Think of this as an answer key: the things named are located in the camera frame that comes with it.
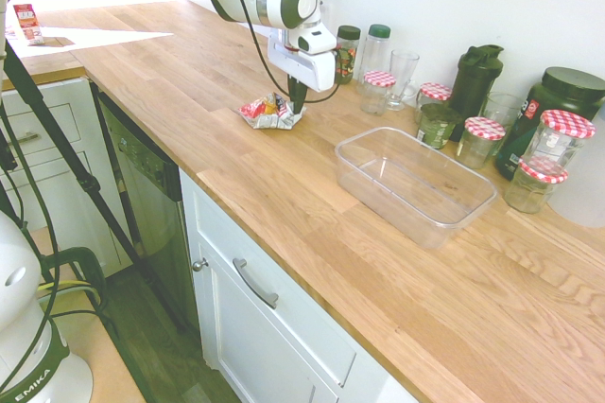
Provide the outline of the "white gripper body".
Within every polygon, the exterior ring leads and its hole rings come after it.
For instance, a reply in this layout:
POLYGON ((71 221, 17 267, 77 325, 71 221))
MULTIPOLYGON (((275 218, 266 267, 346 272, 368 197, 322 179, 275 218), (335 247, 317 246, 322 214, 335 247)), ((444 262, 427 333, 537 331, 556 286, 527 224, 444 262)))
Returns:
POLYGON ((294 29, 272 28, 268 37, 269 61, 316 92, 334 85, 337 39, 324 24, 294 29))

